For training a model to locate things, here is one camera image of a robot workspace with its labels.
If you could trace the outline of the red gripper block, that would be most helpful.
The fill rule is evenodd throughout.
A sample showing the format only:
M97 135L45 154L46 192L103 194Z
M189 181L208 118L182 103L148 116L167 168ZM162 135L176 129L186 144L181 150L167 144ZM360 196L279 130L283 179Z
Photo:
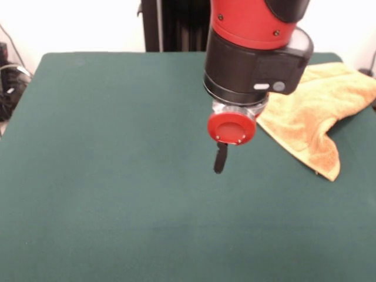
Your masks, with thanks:
M212 103L212 114L207 121L209 136L217 142L217 153L213 170L220 174L227 160L228 144L243 145L256 133L256 120L265 109L266 103L250 107Z

